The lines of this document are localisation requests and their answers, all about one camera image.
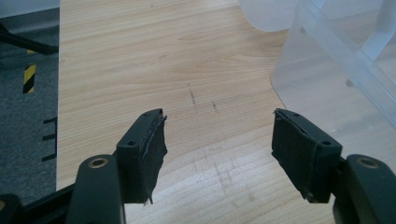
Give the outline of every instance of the white wall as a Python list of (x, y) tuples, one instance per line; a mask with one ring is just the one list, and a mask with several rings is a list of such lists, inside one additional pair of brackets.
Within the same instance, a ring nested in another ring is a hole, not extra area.
[(0, 18), (59, 7), (60, 0), (0, 0)]

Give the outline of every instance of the light wood surface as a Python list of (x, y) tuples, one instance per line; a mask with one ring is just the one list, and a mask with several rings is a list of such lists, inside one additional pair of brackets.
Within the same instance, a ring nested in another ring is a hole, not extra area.
[(128, 223), (333, 223), (271, 156), (286, 37), (237, 1), (63, 0), (57, 188), (161, 107), (169, 152), (154, 204), (127, 205)]

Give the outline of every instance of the transparent plastic box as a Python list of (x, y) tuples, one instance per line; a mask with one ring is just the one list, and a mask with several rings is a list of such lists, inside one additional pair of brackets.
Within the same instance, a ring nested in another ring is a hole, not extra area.
[(396, 171), (396, 1), (300, 0), (293, 14), (272, 76), (285, 107)]

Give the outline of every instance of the gray carpet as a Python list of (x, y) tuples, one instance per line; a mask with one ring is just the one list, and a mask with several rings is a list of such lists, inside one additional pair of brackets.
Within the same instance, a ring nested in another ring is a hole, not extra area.
[[(12, 34), (59, 45), (59, 8), (0, 19)], [(36, 63), (34, 90), (25, 92), (26, 49), (0, 43), (0, 194), (23, 204), (55, 191), (58, 58)]]

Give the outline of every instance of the yellow and black hazard tape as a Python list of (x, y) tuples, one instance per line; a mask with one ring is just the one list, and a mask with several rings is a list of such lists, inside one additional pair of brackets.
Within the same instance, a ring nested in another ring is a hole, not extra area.
[[(27, 50), (28, 54), (34, 53), (34, 51)], [(23, 93), (31, 93), (35, 90), (35, 68), (36, 65), (31, 64), (26, 66), (24, 71), (24, 81), (23, 81)]]

